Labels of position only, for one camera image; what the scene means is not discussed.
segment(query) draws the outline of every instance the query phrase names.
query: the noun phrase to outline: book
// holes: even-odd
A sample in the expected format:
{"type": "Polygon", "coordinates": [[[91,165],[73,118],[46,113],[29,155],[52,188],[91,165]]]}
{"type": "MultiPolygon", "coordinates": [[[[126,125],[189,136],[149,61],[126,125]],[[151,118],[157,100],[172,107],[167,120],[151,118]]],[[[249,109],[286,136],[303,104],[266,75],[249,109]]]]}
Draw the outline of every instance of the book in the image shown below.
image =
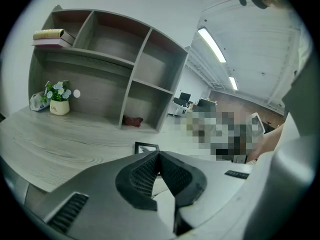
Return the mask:
{"type": "Polygon", "coordinates": [[[44,29],[36,31],[33,34],[33,40],[48,38],[61,38],[71,45],[75,41],[75,38],[72,35],[70,35],[65,29],[44,29]]]}
{"type": "Polygon", "coordinates": [[[43,38],[33,40],[33,46],[41,47],[72,47],[71,43],[66,42],[62,38],[43,38]]]}

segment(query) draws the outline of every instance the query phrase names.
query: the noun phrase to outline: pixelated area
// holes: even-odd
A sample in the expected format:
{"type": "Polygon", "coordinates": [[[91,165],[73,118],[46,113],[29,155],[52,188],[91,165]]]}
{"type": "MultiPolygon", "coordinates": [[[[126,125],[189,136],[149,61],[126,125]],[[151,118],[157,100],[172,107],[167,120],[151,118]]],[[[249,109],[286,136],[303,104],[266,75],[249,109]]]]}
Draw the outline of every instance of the pixelated area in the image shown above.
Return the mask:
{"type": "Polygon", "coordinates": [[[209,149],[216,159],[232,160],[235,155],[247,155],[257,148],[264,135],[258,117],[251,115],[237,118],[230,111],[193,111],[184,117],[174,118],[174,129],[179,131],[198,149],[209,149]]]}

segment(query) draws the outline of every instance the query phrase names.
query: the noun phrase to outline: wall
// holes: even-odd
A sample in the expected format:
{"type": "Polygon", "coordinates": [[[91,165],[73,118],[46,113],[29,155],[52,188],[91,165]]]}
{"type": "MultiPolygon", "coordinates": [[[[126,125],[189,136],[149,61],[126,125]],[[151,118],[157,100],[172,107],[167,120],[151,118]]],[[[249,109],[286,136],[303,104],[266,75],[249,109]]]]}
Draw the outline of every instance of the wall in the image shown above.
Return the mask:
{"type": "Polygon", "coordinates": [[[242,98],[217,91],[211,91],[209,98],[217,102],[217,112],[234,112],[245,116],[257,112],[260,119],[265,123],[271,123],[270,126],[273,128],[277,128],[285,122],[282,115],[242,98]]]}
{"type": "Polygon", "coordinates": [[[208,85],[199,76],[191,70],[184,68],[174,97],[179,98],[180,93],[191,94],[190,101],[195,103],[200,98],[208,98],[210,90],[208,85]]]}
{"type": "Polygon", "coordinates": [[[32,35],[55,5],[98,9],[147,23],[183,47],[191,45],[203,0],[33,0],[15,23],[2,50],[0,113],[8,117],[27,106],[32,35]]]}

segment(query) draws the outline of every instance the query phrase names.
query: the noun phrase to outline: white wall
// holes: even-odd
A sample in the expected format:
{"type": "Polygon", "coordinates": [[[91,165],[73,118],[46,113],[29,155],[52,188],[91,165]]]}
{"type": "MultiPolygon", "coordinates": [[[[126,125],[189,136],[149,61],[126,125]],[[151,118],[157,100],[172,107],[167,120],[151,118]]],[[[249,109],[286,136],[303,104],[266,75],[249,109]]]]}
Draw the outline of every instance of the white wall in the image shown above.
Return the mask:
{"type": "Polygon", "coordinates": [[[190,101],[195,103],[200,98],[208,98],[210,90],[208,85],[198,75],[184,68],[174,97],[179,98],[180,93],[191,94],[190,101]]]}
{"type": "Polygon", "coordinates": [[[41,29],[55,5],[63,9],[98,9],[130,16],[191,45],[203,0],[33,0],[13,27],[2,56],[0,113],[8,117],[27,106],[32,35],[41,29]]]}

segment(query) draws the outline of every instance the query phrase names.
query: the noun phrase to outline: gray machine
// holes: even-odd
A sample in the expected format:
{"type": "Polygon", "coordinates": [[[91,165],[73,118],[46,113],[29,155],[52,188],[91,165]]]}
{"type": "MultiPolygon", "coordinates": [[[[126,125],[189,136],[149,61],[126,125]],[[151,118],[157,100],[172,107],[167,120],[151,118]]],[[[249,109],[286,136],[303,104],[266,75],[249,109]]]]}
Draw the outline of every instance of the gray machine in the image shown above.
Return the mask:
{"type": "Polygon", "coordinates": [[[262,155],[252,169],[169,151],[135,154],[82,171],[49,193],[30,218],[53,239],[269,239],[317,173],[318,70],[313,52],[283,99],[300,138],[262,155]],[[175,197],[173,231],[151,198],[158,172],[175,197]],[[217,209],[214,197],[234,188],[217,209]]]}

